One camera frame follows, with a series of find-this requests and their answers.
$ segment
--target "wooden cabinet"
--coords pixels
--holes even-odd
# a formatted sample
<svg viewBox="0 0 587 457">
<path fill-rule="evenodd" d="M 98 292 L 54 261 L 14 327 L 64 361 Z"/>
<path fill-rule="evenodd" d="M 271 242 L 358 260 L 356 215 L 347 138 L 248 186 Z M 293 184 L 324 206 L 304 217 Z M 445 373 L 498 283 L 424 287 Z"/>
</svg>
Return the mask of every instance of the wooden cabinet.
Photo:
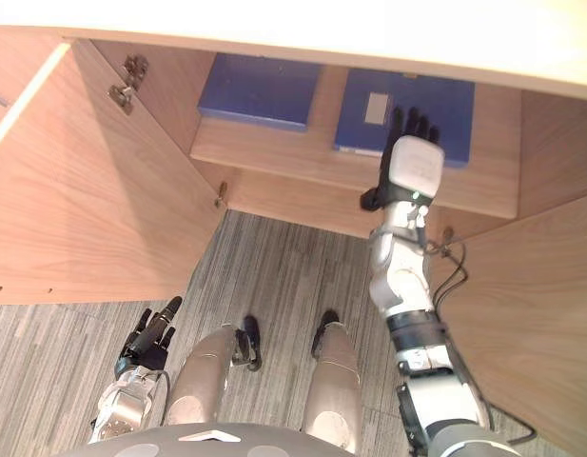
<svg viewBox="0 0 587 457">
<path fill-rule="evenodd" d="M 525 90 L 587 98 L 587 47 L 566 79 L 569 69 L 532 73 L 507 56 L 498 70 L 478 58 L 478 70 L 453 57 L 418 63 L 405 46 L 346 54 L 324 37 L 322 50 L 268 46 L 244 30 L 220 41 L 160 29 L 157 15 L 147 34 L 89 15 L 57 25 L 77 39 L 47 42 L 43 64 L 21 53 L 35 70 L 0 113 L 0 303 L 166 299 L 185 289 L 226 207 L 366 237 L 381 216 L 358 197 L 379 160 L 331 148 L 343 65 L 465 77 L 480 82 L 471 163 L 444 173 L 429 220 L 434 238 L 446 226 L 469 237 L 471 280 L 446 316 L 495 403 L 587 453 L 587 101 Z M 215 50 L 324 63 L 308 131 L 203 119 L 195 107 Z M 132 54 L 149 71 L 126 115 L 108 90 Z M 435 281 L 445 268 L 435 263 Z"/>
<path fill-rule="evenodd" d="M 89 41 L 56 45 L 0 126 L 0 303 L 163 299 L 225 208 Z"/>
</svg>

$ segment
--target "wooden panel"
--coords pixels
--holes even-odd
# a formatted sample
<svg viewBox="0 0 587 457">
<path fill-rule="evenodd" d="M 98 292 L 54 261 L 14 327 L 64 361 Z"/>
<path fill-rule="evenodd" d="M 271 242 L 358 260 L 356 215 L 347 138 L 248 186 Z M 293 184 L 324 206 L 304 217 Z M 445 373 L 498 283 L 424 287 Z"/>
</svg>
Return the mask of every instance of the wooden panel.
<svg viewBox="0 0 587 457">
<path fill-rule="evenodd" d="M 55 33 L 0 28 L 0 121 L 20 92 L 62 41 Z"/>
<path fill-rule="evenodd" d="M 356 191 L 375 186 L 380 160 L 337 152 L 333 141 L 347 69 L 323 68 L 308 132 L 203 118 L 191 156 Z M 477 85 L 466 169 L 445 169 L 436 204 L 514 218 L 519 182 L 520 92 Z"/>
<path fill-rule="evenodd" d="M 468 238 L 511 223 L 509 219 L 435 206 L 431 207 L 430 215 L 433 217 L 430 231 L 435 241 L 442 239 L 446 228 L 452 228 L 455 236 Z"/>
<path fill-rule="evenodd" d="M 358 4 L 180 2 L 113 11 L 113 2 L 0 0 L 0 24 L 116 41 L 409 71 L 587 98 L 587 0 Z M 418 32 L 419 27 L 430 30 Z M 413 39 L 395 39 L 413 37 Z"/>
<path fill-rule="evenodd" d="M 196 106 L 215 53 L 99 40 L 94 45 L 122 78 L 127 55 L 145 56 L 149 71 L 139 99 L 179 148 L 189 153 L 201 118 Z"/>
<path fill-rule="evenodd" d="M 587 195 L 587 102 L 522 95 L 519 215 Z"/>
<path fill-rule="evenodd" d="M 587 455 L 587 197 L 467 243 L 443 315 L 487 397 Z M 451 272 L 436 260 L 437 284 Z"/>
<path fill-rule="evenodd" d="M 294 224 L 367 238 L 382 222 L 382 212 L 359 206 L 360 193 L 249 169 L 194 161 L 198 171 L 218 189 L 227 182 L 230 209 Z"/>
<path fill-rule="evenodd" d="M 126 116 L 109 99 L 119 78 L 90 42 L 54 56 L 0 125 L 0 303 L 184 291 L 214 192 L 138 100 Z"/>
</svg>

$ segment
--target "cabinet hinge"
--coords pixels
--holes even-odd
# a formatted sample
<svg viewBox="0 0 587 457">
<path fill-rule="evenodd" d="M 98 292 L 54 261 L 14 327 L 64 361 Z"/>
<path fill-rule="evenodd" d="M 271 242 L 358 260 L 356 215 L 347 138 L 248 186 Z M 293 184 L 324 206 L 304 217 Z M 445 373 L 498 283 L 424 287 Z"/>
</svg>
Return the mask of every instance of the cabinet hinge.
<svg viewBox="0 0 587 457">
<path fill-rule="evenodd" d="M 225 194 L 227 193 L 227 182 L 223 181 L 219 186 L 219 194 L 215 199 L 215 208 L 220 207 L 223 203 L 225 203 Z"/>
<path fill-rule="evenodd" d="M 141 87 L 141 83 L 147 75 L 148 68 L 149 62 L 143 55 L 129 55 L 126 58 L 126 62 L 124 62 L 124 70 L 127 72 L 127 76 L 124 79 L 125 85 L 113 85 L 109 88 L 109 97 L 126 114 L 132 112 L 132 94 Z"/>
</svg>

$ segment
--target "cabinet shelf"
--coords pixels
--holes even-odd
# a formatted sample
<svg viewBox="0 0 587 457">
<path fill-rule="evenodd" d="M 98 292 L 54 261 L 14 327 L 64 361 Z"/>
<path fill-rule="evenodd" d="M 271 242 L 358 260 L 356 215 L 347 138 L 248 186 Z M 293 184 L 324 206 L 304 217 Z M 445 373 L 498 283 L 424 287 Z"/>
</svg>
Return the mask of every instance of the cabinet shelf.
<svg viewBox="0 0 587 457">
<path fill-rule="evenodd" d="M 191 157 L 343 189 L 375 186 L 380 159 L 333 149 L 347 72 L 323 67 L 306 132 L 204 117 Z M 516 217 L 519 116 L 518 89 L 476 84 L 471 160 L 465 169 L 445 169 L 436 205 Z"/>
</svg>

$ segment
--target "white label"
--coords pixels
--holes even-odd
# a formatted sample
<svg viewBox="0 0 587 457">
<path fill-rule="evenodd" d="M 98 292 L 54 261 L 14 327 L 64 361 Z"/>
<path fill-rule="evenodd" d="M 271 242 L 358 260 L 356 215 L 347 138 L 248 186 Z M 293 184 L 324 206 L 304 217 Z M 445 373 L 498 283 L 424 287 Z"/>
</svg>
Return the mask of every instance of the white label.
<svg viewBox="0 0 587 457">
<path fill-rule="evenodd" d="M 367 110 L 365 111 L 365 123 L 383 126 L 386 121 L 386 110 L 388 109 L 387 93 L 369 93 Z"/>
</svg>

